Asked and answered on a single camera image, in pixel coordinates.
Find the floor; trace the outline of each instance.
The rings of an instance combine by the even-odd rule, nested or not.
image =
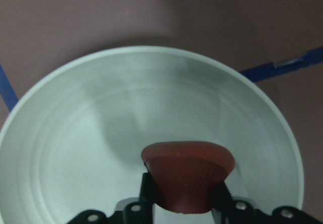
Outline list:
[[[124,45],[194,51],[240,71],[323,46],[323,0],[0,0],[0,63],[20,98],[82,55]],[[303,210],[323,221],[323,64],[257,83],[303,158]],[[0,125],[8,112],[0,101]]]

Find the white plastic part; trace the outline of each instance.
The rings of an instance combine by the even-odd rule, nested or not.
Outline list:
[[[101,51],[48,75],[0,133],[0,223],[66,223],[138,196],[141,150],[200,140],[229,149],[226,183],[267,213],[301,207],[303,169],[279,110],[252,82],[204,56],[165,47]],[[212,223],[156,207],[156,223]]]

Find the red rubber piece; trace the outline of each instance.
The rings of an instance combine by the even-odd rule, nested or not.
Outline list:
[[[210,142],[155,143],[143,149],[141,158],[160,192],[157,204],[184,214],[210,211],[213,186],[235,165],[227,149]]]

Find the screw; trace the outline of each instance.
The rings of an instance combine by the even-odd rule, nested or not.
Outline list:
[[[99,216],[97,214],[92,214],[87,217],[88,222],[95,222],[98,219],[99,219]]]
[[[283,216],[283,217],[285,217],[285,218],[293,218],[293,216],[294,216],[294,214],[293,214],[293,212],[291,212],[290,210],[288,210],[288,209],[282,209],[282,211],[281,211],[281,215]]]
[[[132,211],[140,211],[140,209],[141,209],[141,206],[140,205],[133,205],[133,206],[131,206],[131,210]]]
[[[238,210],[246,210],[246,209],[247,209],[247,205],[246,205],[246,203],[244,203],[244,202],[242,202],[242,201],[238,201],[238,202],[236,203],[236,208],[237,208]]]

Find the blue line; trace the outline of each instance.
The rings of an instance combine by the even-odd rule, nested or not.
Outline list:
[[[9,80],[0,65],[0,94],[7,108],[11,111],[18,102],[18,98],[12,89]]]
[[[252,82],[258,82],[264,79],[272,78],[278,75],[286,74],[301,68],[309,67],[323,62],[323,47],[313,49],[305,53],[302,57],[290,60],[288,62],[275,65],[268,63],[247,69],[240,72]]]

